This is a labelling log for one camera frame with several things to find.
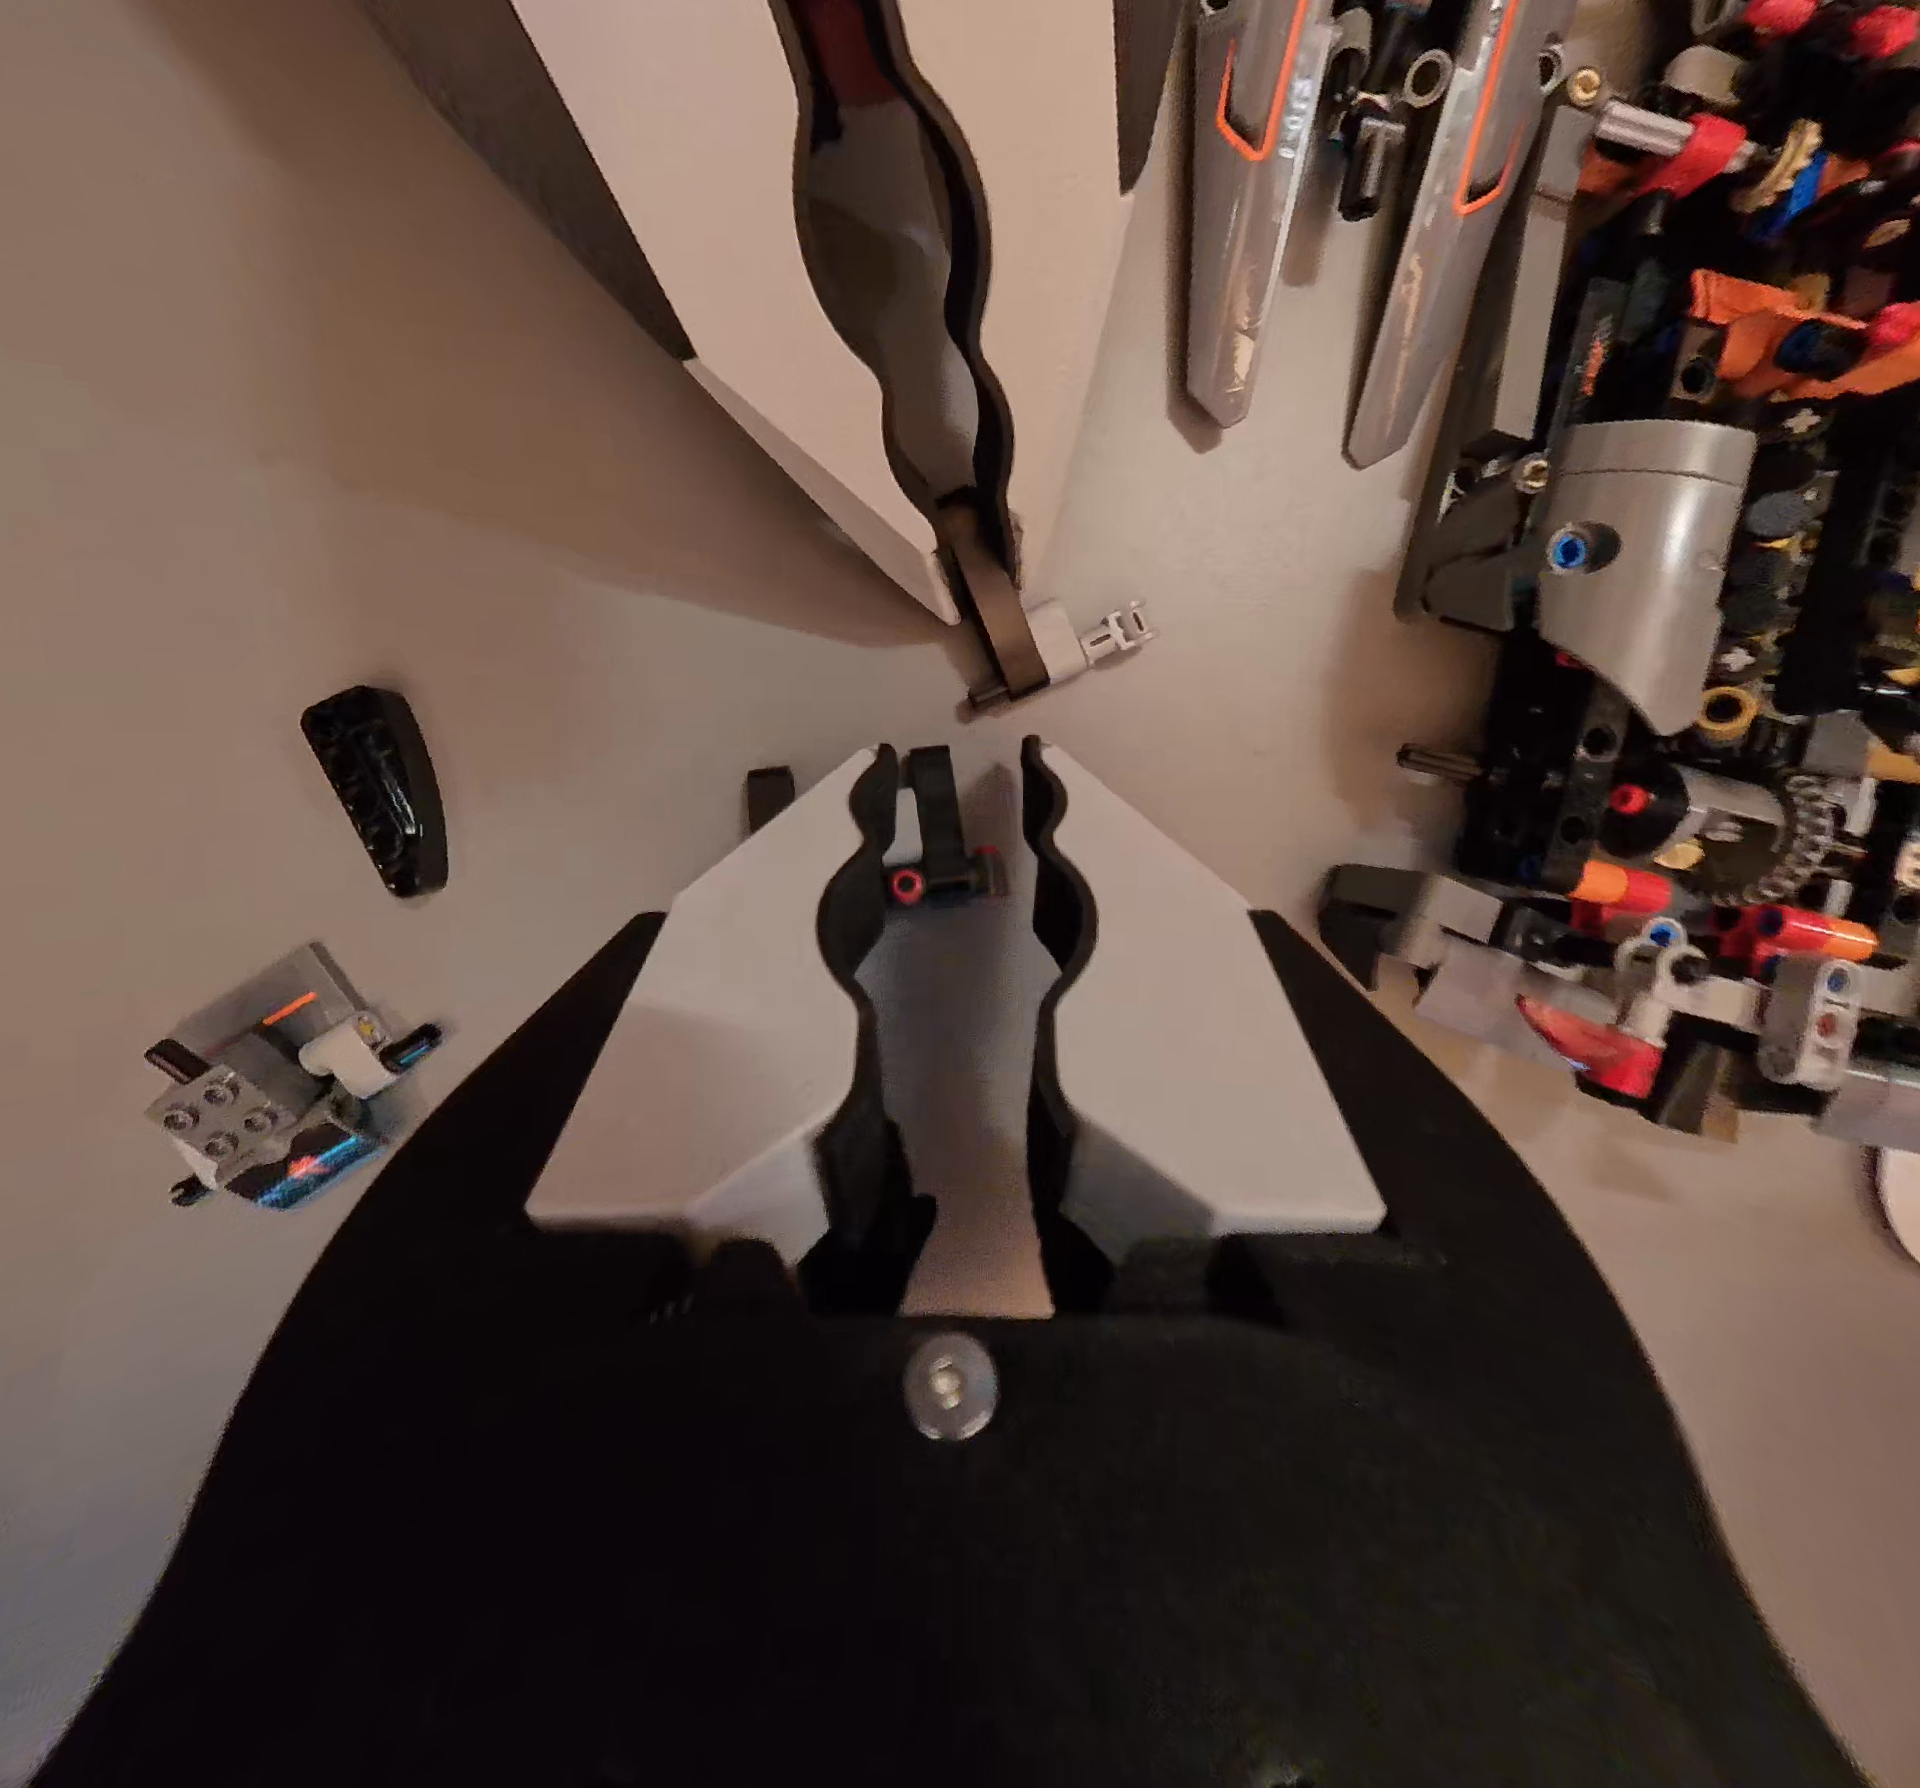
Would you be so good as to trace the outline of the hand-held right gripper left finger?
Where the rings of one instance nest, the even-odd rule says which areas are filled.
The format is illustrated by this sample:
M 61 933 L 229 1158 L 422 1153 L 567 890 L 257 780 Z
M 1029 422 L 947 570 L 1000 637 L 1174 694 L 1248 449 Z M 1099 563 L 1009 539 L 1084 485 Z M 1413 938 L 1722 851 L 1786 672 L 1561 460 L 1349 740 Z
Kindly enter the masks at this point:
M 855 752 L 671 902 L 527 1197 L 556 1234 L 759 1241 L 907 1274 L 920 1197 L 860 971 L 885 930 L 901 761 Z

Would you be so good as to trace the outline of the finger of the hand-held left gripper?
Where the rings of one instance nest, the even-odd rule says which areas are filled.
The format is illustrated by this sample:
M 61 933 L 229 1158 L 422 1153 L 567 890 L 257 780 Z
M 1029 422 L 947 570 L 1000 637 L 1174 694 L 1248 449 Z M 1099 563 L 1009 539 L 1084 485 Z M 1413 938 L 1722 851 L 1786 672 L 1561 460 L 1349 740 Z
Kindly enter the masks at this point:
M 1181 0 L 785 0 L 811 81 L 799 212 L 828 320 L 942 500 L 1004 452 L 1043 581 Z
M 798 212 L 779 0 L 361 0 L 432 107 L 897 589 L 958 622 L 876 373 Z

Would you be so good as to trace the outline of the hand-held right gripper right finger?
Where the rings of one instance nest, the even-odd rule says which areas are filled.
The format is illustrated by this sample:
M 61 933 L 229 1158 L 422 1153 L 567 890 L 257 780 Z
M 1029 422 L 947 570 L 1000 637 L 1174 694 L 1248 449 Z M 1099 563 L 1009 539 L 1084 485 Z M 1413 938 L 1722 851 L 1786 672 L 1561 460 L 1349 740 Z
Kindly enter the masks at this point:
M 1150 1246 L 1377 1232 L 1385 1199 L 1257 928 L 1067 750 L 1021 743 L 1033 930 L 1056 977 L 1029 1086 L 1046 1274 Z

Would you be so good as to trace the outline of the black frame red pins lego assembly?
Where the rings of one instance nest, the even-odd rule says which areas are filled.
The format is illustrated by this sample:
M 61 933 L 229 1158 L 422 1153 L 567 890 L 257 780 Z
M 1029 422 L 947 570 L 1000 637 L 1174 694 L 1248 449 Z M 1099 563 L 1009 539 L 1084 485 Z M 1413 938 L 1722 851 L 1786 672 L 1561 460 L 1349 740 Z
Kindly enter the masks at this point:
M 1000 851 L 969 841 L 946 745 L 918 745 L 903 761 L 883 877 L 890 909 L 901 912 L 1005 896 Z

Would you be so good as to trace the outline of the black beam white connector lego assembly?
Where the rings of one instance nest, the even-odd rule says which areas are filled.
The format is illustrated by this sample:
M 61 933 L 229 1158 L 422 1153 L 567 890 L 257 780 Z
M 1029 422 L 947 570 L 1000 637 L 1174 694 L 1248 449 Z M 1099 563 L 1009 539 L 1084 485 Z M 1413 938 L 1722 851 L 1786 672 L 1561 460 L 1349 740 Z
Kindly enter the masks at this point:
M 1001 713 L 1112 668 L 1158 638 L 1141 601 L 1111 610 L 1089 627 L 1077 627 L 1058 600 L 1023 601 L 969 496 L 955 494 L 939 504 L 935 527 L 958 601 L 986 661 L 986 672 L 967 697 L 973 716 Z

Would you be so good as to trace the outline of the grey orange-striped lego assembly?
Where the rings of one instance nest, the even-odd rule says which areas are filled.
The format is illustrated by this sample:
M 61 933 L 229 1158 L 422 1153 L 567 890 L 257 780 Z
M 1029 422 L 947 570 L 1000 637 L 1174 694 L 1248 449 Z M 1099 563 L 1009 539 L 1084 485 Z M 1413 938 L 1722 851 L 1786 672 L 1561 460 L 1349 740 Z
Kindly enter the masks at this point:
M 291 949 L 145 1051 L 163 1081 L 147 1121 L 183 1166 L 168 1203 L 315 1200 L 387 1147 L 387 1097 L 442 1043 L 435 1021 L 390 1025 L 324 945 Z

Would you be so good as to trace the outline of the black curved lego panel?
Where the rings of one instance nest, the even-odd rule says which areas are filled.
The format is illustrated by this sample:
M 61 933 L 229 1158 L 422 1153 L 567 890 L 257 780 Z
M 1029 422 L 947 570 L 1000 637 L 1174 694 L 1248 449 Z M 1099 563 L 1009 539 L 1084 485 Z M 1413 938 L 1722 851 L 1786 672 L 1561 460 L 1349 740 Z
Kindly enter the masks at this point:
M 407 699 L 353 686 L 310 704 L 301 734 L 381 885 L 401 901 L 449 880 L 444 800 Z

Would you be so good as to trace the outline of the lego technic car model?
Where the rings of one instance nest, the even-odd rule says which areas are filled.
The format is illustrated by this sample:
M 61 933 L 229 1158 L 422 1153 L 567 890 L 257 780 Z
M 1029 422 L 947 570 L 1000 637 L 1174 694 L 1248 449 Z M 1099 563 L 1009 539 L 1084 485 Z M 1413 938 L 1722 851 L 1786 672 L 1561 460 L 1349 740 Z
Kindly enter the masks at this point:
M 1345 457 L 1447 401 L 1400 601 L 1493 642 L 1438 869 L 1323 945 L 1663 1129 L 1916 1152 L 1916 0 L 1195 0 L 1187 387 L 1244 419 L 1287 230 L 1395 230 Z

